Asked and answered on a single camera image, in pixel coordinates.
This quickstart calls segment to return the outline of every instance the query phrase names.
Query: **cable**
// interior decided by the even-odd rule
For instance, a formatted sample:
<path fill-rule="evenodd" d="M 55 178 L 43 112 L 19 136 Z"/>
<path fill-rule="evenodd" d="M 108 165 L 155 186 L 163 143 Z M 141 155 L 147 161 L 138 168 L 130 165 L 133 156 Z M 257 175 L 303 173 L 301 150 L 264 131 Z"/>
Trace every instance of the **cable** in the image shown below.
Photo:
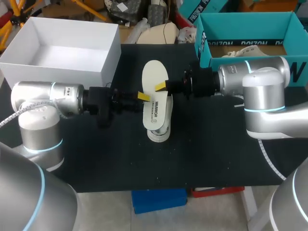
<path fill-rule="evenodd" d="M 40 106 L 43 106 L 43 105 L 50 105 L 50 106 L 53 106 L 57 109 L 60 117 L 64 118 L 64 119 L 67 119 L 67 117 L 65 115 L 63 115 L 61 113 L 61 111 L 59 110 L 58 106 L 57 106 L 57 103 L 56 101 L 40 101 L 40 102 L 34 102 L 30 105 L 27 105 L 25 107 L 22 107 L 22 105 L 19 107 L 19 110 L 15 113 L 13 113 L 12 115 L 10 115 L 9 117 L 7 117 L 5 120 L 3 120 L 1 123 L 0 123 L 0 128 L 3 127 L 4 125 L 6 125 L 7 123 L 9 123 L 11 120 L 15 119 L 16 117 L 20 116 L 22 113 L 26 112 L 26 111 L 30 111 L 36 107 L 40 107 Z"/>
<path fill-rule="evenodd" d="M 214 96 L 217 96 L 217 95 L 221 95 L 221 93 L 216 92 Z M 240 99 L 242 99 L 242 100 L 244 99 L 244 97 L 243 97 L 242 95 L 233 95 L 233 97 L 237 97 L 237 98 L 240 98 Z M 283 174 L 281 174 L 281 172 L 278 171 L 278 169 L 275 167 L 275 165 L 271 162 L 269 156 L 267 155 L 267 153 L 266 153 L 266 151 L 265 151 L 265 148 L 264 148 L 264 146 L 263 146 L 262 140 L 259 140 L 259 139 L 258 139 L 258 143 L 259 143 L 260 149 L 261 149 L 261 151 L 262 151 L 262 153 L 263 153 L 263 156 L 264 156 L 265 160 L 267 161 L 267 163 L 269 164 L 270 168 L 273 169 L 273 171 L 274 171 L 282 180 L 285 180 L 286 177 L 285 177 Z"/>
<path fill-rule="evenodd" d="M 164 26 L 164 38 L 165 38 L 165 43 L 167 44 L 167 41 L 166 41 L 166 36 L 165 36 L 165 27 L 167 26 L 167 23 L 165 24 Z"/>
<path fill-rule="evenodd" d="M 277 170 L 277 168 L 274 166 L 274 164 L 271 162 L 269 156 L 267 155 L 266 151 L 265 151 L 265 148 L 263 146 L 263 143 L 262 143 L 262 140 L 258 140 L 259 142 L 259 146 L 260 146 L 260 149 L 264 155 L 264 158 L 266 159 L 267 163 L 269 164 L 269 166 L 271 167 L 271 169 L 273 169 L 273 171 L 282 179 L 282 180 L 285 180 L 286 177 L 284 177 L 283 174 L 280 173 L 280 171 Z"/>

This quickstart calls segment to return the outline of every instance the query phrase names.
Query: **shoe insole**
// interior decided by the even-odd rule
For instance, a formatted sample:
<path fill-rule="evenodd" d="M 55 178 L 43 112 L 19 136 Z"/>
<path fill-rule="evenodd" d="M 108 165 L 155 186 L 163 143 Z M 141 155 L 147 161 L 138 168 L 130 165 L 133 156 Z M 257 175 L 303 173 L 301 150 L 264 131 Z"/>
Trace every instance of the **shoe insole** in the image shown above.
<path fill-rule="evenodd" d="M 151 60 L 144 66 L 143 92 L 151 96 L 150 102 L 144 102 L 143 106 L 143 125 L 148 130 L 157 130 L 164 125 L 168 92 L 155 92 L 155 86 L 165 80 L 168 80 L 168 73 L 160 61 Z"/>

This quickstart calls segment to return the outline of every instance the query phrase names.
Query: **black tabletop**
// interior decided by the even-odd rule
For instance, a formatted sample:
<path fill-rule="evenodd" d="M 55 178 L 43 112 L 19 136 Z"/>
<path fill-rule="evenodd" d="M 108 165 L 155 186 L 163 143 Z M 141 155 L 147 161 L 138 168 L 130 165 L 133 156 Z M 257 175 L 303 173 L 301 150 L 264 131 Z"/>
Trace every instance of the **black tabletop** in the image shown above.
<path fill-rule="evenodd" d="M 196 60 L 192 44 L 122 45 L 112 87 L 142 90 L 141 75 L 150 60 L 161 61 L 169 79 L 179 79 Z M 10 88 L 0 89 L 0 120 L 13 113 Z M 304 88 L 287 88 L 286 105 L 307 100 Z M 65 162 L 55 175 L 77 192 L 275 185 L 282 180 L 265 160 L 258 141 L 245 130 L 244 109 L 235 97 L 214 96 L 189 101 L 174 96 L 171 135 L 149 140 L 142 113 L 115 116 L 99 130 L 89 115 L 61 121 Z M 0 141 L 21 144 L 17 119 L 0 128 Z M 263 141 L 267 154 L 285 176 L 308 156 L 307 140 Z"/>

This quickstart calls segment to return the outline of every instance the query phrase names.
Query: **white cardboard box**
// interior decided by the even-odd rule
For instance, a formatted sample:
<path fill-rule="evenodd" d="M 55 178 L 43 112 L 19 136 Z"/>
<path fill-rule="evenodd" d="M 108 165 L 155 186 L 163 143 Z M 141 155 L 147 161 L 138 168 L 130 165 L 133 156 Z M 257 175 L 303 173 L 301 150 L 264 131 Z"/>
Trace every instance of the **white cardboard box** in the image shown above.
<path fill-rule="evenodd" d="M 121 55 L 118 25 L 30 17 L 0 57 L 12 88 L 19 81 L 111 83 Z"/>

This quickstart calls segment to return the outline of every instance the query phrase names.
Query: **teal cardboard box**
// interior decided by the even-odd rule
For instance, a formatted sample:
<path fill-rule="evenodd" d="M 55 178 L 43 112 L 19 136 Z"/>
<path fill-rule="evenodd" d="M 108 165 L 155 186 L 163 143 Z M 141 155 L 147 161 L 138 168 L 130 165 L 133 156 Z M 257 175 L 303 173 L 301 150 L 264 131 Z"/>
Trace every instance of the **teal cardboard box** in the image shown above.
<path fill-rule="evenodd" d="M 201 67 L 217 71 L 221 64 L 263 57 L 212 57 L 209 46 L 266 45 L 284 48 L 289 63 L 289 86 L 308 82 L 308 33 L 295 13 L 202 13 L 197 19 L 195 50 Z"/>
<path fill-rule="evenodd" d="M 185 0 L 179 13 L 192 24 L 197 24 L 200 13 L 218 13 L 228 0 Z"/>

